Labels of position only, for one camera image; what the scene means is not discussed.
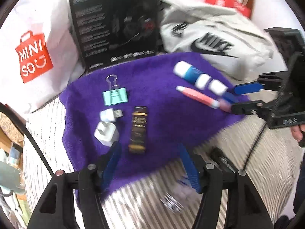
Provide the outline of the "person's right hand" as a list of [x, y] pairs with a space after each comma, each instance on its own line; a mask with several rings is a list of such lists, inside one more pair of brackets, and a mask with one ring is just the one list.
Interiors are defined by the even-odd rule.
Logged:
[[296, 125], [291, 127], [292, 136], [298, 143], [302, 141], [304, 132], [305, 132], [305, 125]]

